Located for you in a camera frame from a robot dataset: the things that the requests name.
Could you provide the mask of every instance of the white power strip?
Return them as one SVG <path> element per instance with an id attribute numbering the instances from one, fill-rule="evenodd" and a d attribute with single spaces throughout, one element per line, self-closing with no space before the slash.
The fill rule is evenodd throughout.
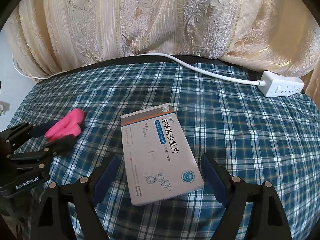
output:
<path id="1" fill-rule="evenodd" d="M 264 80 L 266 85 L 258 88 L 267 98 L 298 94 L 304 87 L 303 81 L 298 77 L 284 77 L 270 71 L 265 71 L 261 80 Z"/>

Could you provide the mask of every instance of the pink object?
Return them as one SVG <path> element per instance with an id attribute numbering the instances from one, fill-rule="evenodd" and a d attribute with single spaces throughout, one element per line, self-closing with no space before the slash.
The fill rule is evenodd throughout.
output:
<path id="1" fill-rule="evenodd" d="M 81 133 L 81 128 L 79 124 L 82 123 L 84 119 L 84 112 L 75 108 L 70 113 L 68 113 L 64 118 L 52 126 L 46 133 L 45 136 L 52 142 L 54 140 L 60 139 L 69 134 L 78 136 Z"/>

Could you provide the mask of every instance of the logo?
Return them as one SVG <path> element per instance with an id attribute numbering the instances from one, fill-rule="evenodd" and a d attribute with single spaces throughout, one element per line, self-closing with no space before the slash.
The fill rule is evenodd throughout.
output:
<path id="1" fill-rule="evenodd" d="M 22 183 L 22 184 L 19 185 L 19 186 L 16 186 L 16 189 L 22 188 L 22 187 L 24 187 L 24 186 L 26 186 L 26 185 L 28 185 L 28 184 L 30 184 L 30 183 L 32 183 L 32 182 L 35 182 L 35 181 L 38 180 L 38 179 L 39 179 L 39 177 L 35 177 L 34 179 L 31 179 L 31 180 L 29 180 L 29 181 L 27 181 L 27 182 L 24 182 L 24 183 Z"/>
<path id="2" fill-rule="evenodd" d="M 182 173 L 181 179 L 185 183 L 191 183 L 195 180 L 195 174 L 193 173 L 193 171 L 185 171 L 184 173 Z"/>
<path id="3" fill-rule="evenodd" d="M 168 112 L 170 108 L 168 106 L 162 107 L 162 112 Z"/>

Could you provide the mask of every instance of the blue gripper pad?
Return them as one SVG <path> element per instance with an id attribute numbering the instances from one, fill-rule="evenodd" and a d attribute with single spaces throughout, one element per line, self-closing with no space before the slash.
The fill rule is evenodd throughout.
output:
<path id="1" fill-rule="evenodd" d="M 217 201 L 227 208 L 229 206 L 229 200 L 226 186 L 205 154 L 201 156 L 201 168 L 205 178 L 213 189 L 213 193 Z"/>
<path id="2" fill-rule="evenodd" d="M 30 136 L 34 138 L 39 138 L 40 136 L 44 136 L 44 134 L 52 127 L 54 126 L 58 121 L 53 120 L 49 121 L 46 123 L 43 123 L 41 125 L 35 126 L 31 131 L 30 131 Z"/>
<path id="3" fill-rule="evenodd" d="M 92 197 L 92 205 L 96 207 L 99 203 L 101 203 L 106 194 L 111 183 L 115 180 L 118 170 L 121 164 L 121 158 L 118 155 L 115 155 L 112 160 L 110 161 L 108 167 L 100 176 L 99 180 L 97 181 L 96 185 L 94 186 L 94 193 Z"/>

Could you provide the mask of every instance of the bedspread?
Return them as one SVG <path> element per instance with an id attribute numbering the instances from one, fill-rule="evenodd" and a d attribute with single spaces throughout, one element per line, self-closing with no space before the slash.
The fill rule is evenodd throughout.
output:
<path id="1" fill-rule="evenodd" d="M 196 66 L 242 79 L 261 75 L 236 66 Z M 31 90 L 10 126 L 60 119 L 76 107 L 86 115 L 73 152 L 55 158 L 51 180 L 33 190 L 32 211 L 51 181 L 73 183 L 89 175 L 108 152 L 123 153 L 120 115 L 167 102 L 200 171 L 200 157 L 206 153 L 249 183 L 270 180 L 284 205 L 292 239 L 308 236 L 320 217 L 320 114 L 315 103 L 304 94 L 265 98 L 256 86 L 210 78 L 176 63 L 91 69 L 51 78 Z M 44 143 L 45 138 L 33 138 L 19 151 Z M 251 207 L 248 203 L 237 239 L 244 237 Z M 224 208 L 206 180 L 203 190 L 133 206 L 122 161 L 96 211 L 111 239 L 210 239 Z M 81 239 L 73 205 L 70 212 Z"/>

